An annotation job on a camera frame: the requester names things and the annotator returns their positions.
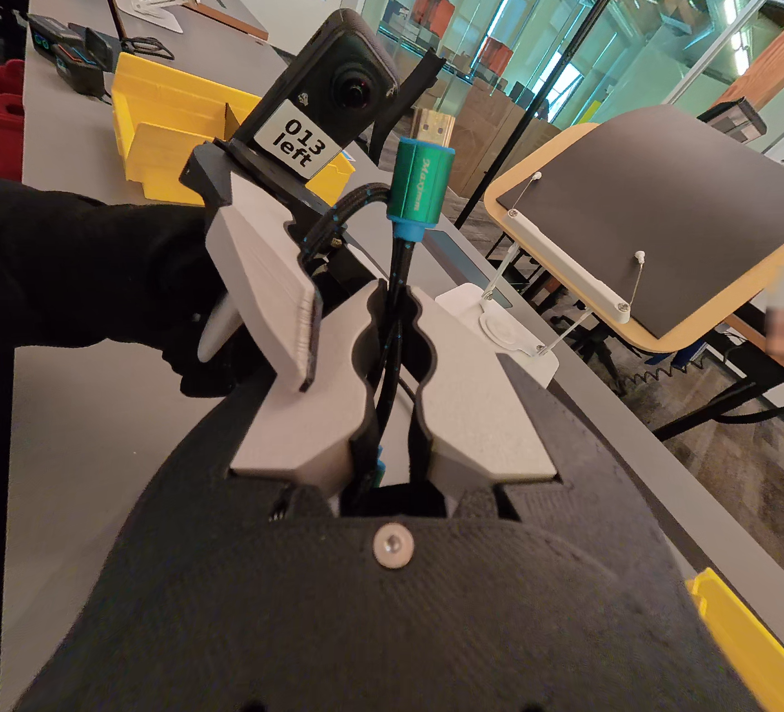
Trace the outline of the red plastic bin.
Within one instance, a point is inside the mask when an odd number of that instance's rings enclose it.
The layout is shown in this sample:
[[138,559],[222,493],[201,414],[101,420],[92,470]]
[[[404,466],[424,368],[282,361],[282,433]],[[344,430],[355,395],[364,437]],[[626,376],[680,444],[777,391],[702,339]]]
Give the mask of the red plastic bin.
[[1,178],[21,182],[24,157],[24,60],[1,66]]

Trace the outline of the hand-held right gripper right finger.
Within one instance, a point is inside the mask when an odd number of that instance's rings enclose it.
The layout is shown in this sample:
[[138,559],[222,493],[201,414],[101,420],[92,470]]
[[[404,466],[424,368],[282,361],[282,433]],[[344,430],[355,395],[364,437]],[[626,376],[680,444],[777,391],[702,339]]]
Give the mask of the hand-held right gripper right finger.
[[401,364],[417,382],[408,430],[411,481],[430,482],[454,500],[495,484],[552,481],[556,467],[511,376],[542,386],[421,288],[406,289],[401,324]]

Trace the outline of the black power brick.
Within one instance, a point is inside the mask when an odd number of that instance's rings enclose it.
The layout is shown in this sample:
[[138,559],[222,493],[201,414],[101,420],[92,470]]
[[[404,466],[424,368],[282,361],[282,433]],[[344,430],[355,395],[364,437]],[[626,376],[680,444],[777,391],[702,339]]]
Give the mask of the black power brick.
[[104,85],[103,68],[84,47],[56,44],[53,47],[57,74],[83,96],[112,99]]

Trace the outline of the black charger with lights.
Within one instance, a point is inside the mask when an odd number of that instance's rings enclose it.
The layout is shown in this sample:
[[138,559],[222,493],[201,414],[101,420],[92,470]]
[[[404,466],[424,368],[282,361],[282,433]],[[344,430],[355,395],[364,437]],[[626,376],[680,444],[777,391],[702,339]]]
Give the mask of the black charger with lights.
[[51,63],[54,63],[56,60],[54,55],[55,45],[84,46],[83,37],[58,20],[29,13],[27,15],[27,25],[34,50]]

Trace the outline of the black tripod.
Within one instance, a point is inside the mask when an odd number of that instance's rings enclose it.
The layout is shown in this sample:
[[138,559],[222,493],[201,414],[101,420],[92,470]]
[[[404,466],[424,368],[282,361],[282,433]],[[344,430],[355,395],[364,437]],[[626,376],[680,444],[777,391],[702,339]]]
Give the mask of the black tripod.
[[572,61],[572,58],[579,50],[579,47],[582,45],[590,31],[592,31],[593,27],[596,25],[597,21],[600,19],[601,15],[604,13],[604,10],[608,7],[611,1],[612,0],[595,0],[593,6],[587,12],[583,21],[580,23],[579,28],[577,31],[575,31],[574,36],[568,42],[563,51],[561,51],[561,57],[550,70],[550,72],[547,73],[543,85],[539,89],[538,93],[534,96],[529,106],[526,108],[523,117],[510,134],[510,137],[505,141],[494,162],[485,171],[484,176],[478,183],[470,199],[466,202],[463,210],[456,218],[454,226],[457,229],[460,229],[469,219],[477,203],[483,197],[485,190],[499,174],[505,159],[510,156],[519,140],[523,137],[524,132],[531,124],[535,114],[546,100],[548,93],[553,89],[555,83],[562,76],[565,67]]

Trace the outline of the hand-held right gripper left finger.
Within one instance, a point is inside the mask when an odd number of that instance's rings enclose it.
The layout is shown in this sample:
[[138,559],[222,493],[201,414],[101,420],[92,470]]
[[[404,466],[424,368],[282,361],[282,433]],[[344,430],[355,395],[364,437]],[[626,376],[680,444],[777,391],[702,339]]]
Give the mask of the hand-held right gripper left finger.
[[321,324],[313,383],[303,393],[273,384],[230,469],[317,487],[325,496],[374,482],[379,428],[369,381],[380,355],[381,282],[369,282]]

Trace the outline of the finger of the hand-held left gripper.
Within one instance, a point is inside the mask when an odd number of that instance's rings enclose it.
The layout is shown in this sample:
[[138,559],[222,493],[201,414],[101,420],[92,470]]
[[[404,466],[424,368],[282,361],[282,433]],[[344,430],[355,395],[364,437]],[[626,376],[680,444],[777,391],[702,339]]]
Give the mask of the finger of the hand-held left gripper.
[[207,251],[226,289],[204,328],[204,362],[245,325],[283,385],[304,392],[314,381],[323,302],[290,237],[289,209],[242,176],[214,216]]

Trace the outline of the person's left forearm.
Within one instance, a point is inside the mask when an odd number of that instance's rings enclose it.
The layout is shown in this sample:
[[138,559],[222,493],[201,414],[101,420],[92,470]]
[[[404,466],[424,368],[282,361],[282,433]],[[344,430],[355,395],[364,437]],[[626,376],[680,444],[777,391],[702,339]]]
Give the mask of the person's left forearm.
[[2,180],[2,346],[110,339],[162,349],[164,310],[151,272],[171,221],[163,208]]

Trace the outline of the cardboard box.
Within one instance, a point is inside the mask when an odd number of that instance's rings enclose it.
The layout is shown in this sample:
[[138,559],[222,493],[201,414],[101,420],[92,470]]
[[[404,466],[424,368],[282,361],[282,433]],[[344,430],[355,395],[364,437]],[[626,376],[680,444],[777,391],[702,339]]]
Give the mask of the cardboard box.
[[473,84],[451,76],[437,79],[415,107],[434,109],[455,118],[448,146],[455,150],[449,188],[470,197],[511,138],[525,109],[485,81]]

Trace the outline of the person's left hand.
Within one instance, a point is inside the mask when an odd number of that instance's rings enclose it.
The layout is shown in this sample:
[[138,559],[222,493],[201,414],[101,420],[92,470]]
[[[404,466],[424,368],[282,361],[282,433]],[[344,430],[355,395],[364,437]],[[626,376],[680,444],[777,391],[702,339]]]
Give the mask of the person's left hand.
[[221,397],[252,376],[274,371],[240,329],[207,362],[198,345],[226,294],[205,245],[205,211],[176,206],[111,209],[107,268],[100,301],[108,339],[142,344],[162,354],[188,397]]

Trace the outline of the black stand pole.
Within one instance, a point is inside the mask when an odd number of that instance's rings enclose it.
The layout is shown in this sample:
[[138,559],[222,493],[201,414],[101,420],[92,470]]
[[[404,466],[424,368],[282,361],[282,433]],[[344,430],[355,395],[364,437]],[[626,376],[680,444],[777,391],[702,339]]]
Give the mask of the black stand pole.
[[125,52],[132,52],[132,48],[129,42],[129,37],[125,31],[125,27],[116,0],[107,0],[107,5],[111,13],[111,18],[114,24],[115,31],[117,32],[117,38],[119,40],[121,50]]

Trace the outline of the yellow plastic bin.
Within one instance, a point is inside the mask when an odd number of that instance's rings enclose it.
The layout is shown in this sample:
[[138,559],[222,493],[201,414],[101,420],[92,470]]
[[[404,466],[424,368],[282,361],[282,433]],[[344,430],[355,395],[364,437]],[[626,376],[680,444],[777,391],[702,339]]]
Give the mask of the yellow plastic bin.
[[712,569],[686,580],[713,639],[764,710],[783,710],[783,647]]
[[180,182],[191,151],[228,139],[260,97],[129,53],[111,90],[114,133],[125,178],[149,200],[202,207]]

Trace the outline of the black office chair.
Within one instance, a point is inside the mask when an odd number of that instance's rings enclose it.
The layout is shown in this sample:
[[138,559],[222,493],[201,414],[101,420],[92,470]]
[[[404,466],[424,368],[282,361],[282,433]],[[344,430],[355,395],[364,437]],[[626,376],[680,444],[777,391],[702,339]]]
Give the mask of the black office chair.
[[445,59],[440,58],[435,50],[429,48],[417,66],[402,81],[394,99],[387,103],[386,108],[374,121],[372,135],[366,150],[367,156],[375,165],[379,164],[388,135],[422,94],[434,85],[437,75],[445,63]]

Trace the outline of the black box device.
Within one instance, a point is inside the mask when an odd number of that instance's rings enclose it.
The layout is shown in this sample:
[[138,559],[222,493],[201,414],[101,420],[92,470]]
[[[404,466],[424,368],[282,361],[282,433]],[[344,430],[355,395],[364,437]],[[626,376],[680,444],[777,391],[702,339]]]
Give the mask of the black box device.
[[104,72],[112,74],[116,72],[118,59],[123,51],[117,38],[86,27],[84,29],[84,43],[87,52]]

